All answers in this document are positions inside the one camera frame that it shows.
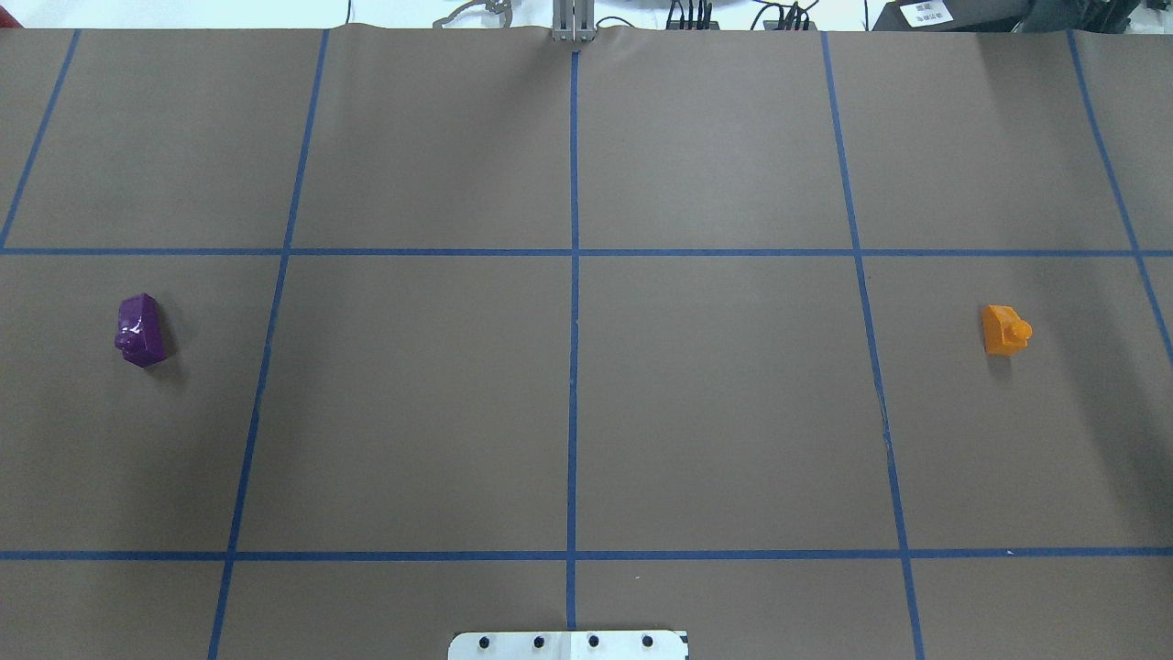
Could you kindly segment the orange trapezoid block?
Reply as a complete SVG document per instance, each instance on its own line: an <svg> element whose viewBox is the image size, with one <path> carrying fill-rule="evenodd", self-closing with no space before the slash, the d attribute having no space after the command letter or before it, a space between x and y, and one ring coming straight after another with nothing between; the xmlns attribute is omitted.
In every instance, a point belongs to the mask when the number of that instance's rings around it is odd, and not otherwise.
<svg viewBox="0 0 1173 660"><path fill-rule="evenodd" d="M1029 347L1033 335L1035 327L1013 306L989 304L981 308L981 336L985 355L1013 356Z"/></svg>

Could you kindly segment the purple trapezoid block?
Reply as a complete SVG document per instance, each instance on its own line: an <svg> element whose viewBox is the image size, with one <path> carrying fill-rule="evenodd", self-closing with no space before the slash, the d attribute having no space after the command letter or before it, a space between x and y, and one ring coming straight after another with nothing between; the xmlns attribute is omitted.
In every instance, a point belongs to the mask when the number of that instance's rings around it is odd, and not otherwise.
<svg viewBox="0 0 1173 660"><path fill-rule="evenodd" d="M126 362L142 369L167 359L160 306L152 295L140 293L120 302L114 347Z"/></svg>

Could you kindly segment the white metal mounting plate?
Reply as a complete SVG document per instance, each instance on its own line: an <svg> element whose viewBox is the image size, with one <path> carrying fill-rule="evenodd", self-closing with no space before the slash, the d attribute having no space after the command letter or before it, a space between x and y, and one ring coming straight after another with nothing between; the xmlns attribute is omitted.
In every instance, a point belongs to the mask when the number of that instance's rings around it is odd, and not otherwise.
<svg viewBox="0 0 1173 660"><path fill-rule="evenodd" d="M689 659L685 632L595 630L469 632L454 637L448 659Z"/></svg>

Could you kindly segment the black box with label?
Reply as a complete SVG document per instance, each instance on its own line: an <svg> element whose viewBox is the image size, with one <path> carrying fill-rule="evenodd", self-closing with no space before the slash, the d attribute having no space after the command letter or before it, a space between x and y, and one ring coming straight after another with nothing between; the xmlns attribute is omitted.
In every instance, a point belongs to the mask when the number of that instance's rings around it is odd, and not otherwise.
<svg viewBox="0 0 1173 660"><path fill-rule="evenodd" d="M893 1L872 32L1013 32L1032 1Z"/></svg>

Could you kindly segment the grey metal post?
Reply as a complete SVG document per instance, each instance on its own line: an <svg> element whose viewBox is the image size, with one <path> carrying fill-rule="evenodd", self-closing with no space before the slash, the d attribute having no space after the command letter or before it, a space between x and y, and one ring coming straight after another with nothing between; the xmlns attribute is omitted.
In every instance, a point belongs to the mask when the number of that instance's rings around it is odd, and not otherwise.
<svg viewBox="0 0 1173 660"><path fill-rule="evenodd" d="M552 41L586 43L597 34L594 0L552 0Z"/></svg>

